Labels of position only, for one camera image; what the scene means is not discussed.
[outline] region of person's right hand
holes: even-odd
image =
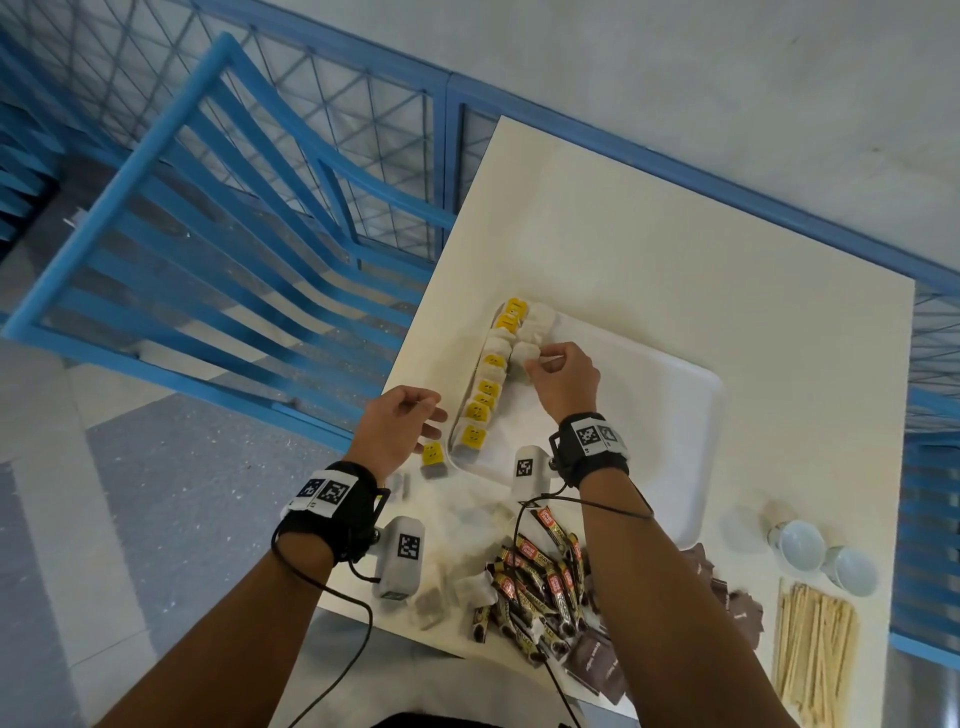
[[[547,344],[540,349],[540,356],[557,358],[544,362],[528,359],[524,368],[537,389],[540,404],[554,422],[559,425],[570,415],[596,412],[600,372],[590,357],[571,341]]]

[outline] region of hand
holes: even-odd
[[[581,412],[596,412],[600,373],[590,357],[573,342],[547,344],[540,356],[556,356],[540,362],[528,359],[524,364],[540,404],[559,425],[564,418]]]
[[[437,406],[440,395],[419,387],[394,387],[367,404],[344,460],[362,465],[382,484],[403,465],[411,452],[422,452],[417,438],[440,439],[441,432],[427,420],[446,422],[446,410]]]

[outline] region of forearm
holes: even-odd
[[[291,564],[326,583],[333,554],[321,539],[288,533],[278,546]],[[320,593],[268,552],[99,725],[266,726]]]
[[[648,513],[630,478],[588,475],[583,500]],[[640,723],[794,726],[750,646],[654,520],[584,506],[603,619]]]

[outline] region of pile of wooden stirrers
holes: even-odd
[[[843,725],[858,631],[848,601],[806,584],[780,590],[774,687],[804,726]]]

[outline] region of black cable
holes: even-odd
[[[360,581],[369,581],[371,584],[380,583],[380,580],[376,576],[364,576],[362,573],[360,573],[353,565],[352,561],[348,561],[347,563],[350,564],[350,570],[353,571],[353,575],[360,579]]]
[[[633,511],[625,511],[622,508],[614,508],[611,505],[604,505],[603,503],[595,503],[592,500],[581,500],[576,497],[567,497],[561,496],[560,493],[566,490],[566,483],[564,483],[563,488],[561,488],[556,493],[545,493],[542,496],[537,496],[535,498],[530,498],[530,500],[524,500],[520,503],[520,512],[516,516],[516,522],[514,523],[514,539],[510,544],[510,551],[513,553],[517,552],[516,548],[516,536],[520,532],[520,520],[523,518],[523,512],[526,511],[532,505],[540,503],[542,500],[568,500],[571,503],[580,503],[583,505],[589,505],[594,508],[599,508],[603,511],[610,511],[611,513],[618,513],[621,516],[630,516],[631,518],[641,519],[642,521],[649,521],[653,519],[653,514],[642,514],[635,513]],[[516,579],[516,566],[513,566],[513,578]],[[573,708],[570,707],[570,702],[566,699],[563,689],[560,687],[560,682],[557,680],[557,676],[553,674],[553,670],[550,669],[550,655],[548,655],[539,644],[537,644],[537,651],[546,658],[543,663],[546,666],[546,671],[550,674],[550,679],[553,681],[553,686],[557,689],[557,693],[560,695],[560,699],[564,702],[564,707],[566,711],[570,714],[570,718],[573,720],[573,724],[576,728],[583,728],[580,725],[580,721],[577,720],[577,716],[573,713]]]
[[[300,713],[300,715],[298,715],[297,717],[295,717],[294,720],[293,720],[293,722],[290,723],[290,725],[287,726],[287,728],[294,728],[294,726],[297,725],[297,723],[299,723],[300,720],[301,720],[306,714],[308,714],[311,710],[313,710],[314,706],[317,705],[317,703],[319,703],[321,700],[323,700],[325,697],[327,697],[334,688],[336,688],[338,685],[340,685],[340,681],[343,680],[345,677],[347,677],[347,673],[350,672],[350,668],[353,667],[354,663],[356,663],[356,661],[360,659],[360,655],[363,654],[363,651],[364,651],[364,649],[365,649],[366,646],[367,646],[367,642],[370,641],[370,634],[371,634],[371,632],[373,631],[373,609],[371,609],[371,608],[370,608],[370,604],[368,604],[368,603],[365,602],[365,601],[360,601],[360,599],[354,599],[352,596],[347,596],[347,595],[345,595],[345,594],[341,594],[341,593],[338,592],[337,590],[331,589],[330,587],[326,586],[325,584],[321,584],[321,583],[320,583],[319,581],[317,581],[316,579],[310,578],[310,577],[307,576],[305,573],[303,573],[302,571],[300,571],[297,567],[295,567],[293,564],[291,564],[289,561],[287,561],[286,558],[284,558],[283,554],[280,552],[280,549],[279,549],[279,548],[277,547],[277,545],[276,545],[276,535],[277,535],[277,532],[278,532],[279,530],[280,530],[280,527],[279,527],[279,525],[278,525],[278,526],[276,527],[276,530],[274,531],[273,537],[272,537],[271,540],[270,540],[270,551],[272,551],[272,552],[274,553],[274,556],[276,556],[276,558],[278,558],[278,559],[280,560],[280,563],[282,563],[287,569],[289,569],[290,571],[292,571],[296,576],[298,576],[299,578],[301,578],[301,579],[302,579],[303,581],[305,581],[307,584],[310,584],[310,585],[312,585],[312,586],[317,587],[317,589],[319,589],[319,590],[321,591],[321,593],[322,593],[322,592],[330,592],[332,595],[334,595],[334,596],[339,596],[341,599],[343,599],[344,601],[348,601],[348,602],[350,602],[351,604],[356,604],[356,605],[358,605],[358,606],[361,606],[361,607],[363,607],[363,608],[367,611],[367,633],[364,635],[363,641],[360,643],[360,649],[358,649],[358,650],[356,651],[356,654],[353,655],[353,657],[352,657],[352,658],[350,659],[350,661],[347,663],[347,666],[344,667],[344,670],[343,670],[343,672],[340,673],[340,676],[330,684],[330,687],[327,688],[325,691],[321,692],[321,693],[314,699],[314,701],[313,701],[312,703],[310,703],[310,705],[308,705],[306,708],[304,708],[303,711]]]

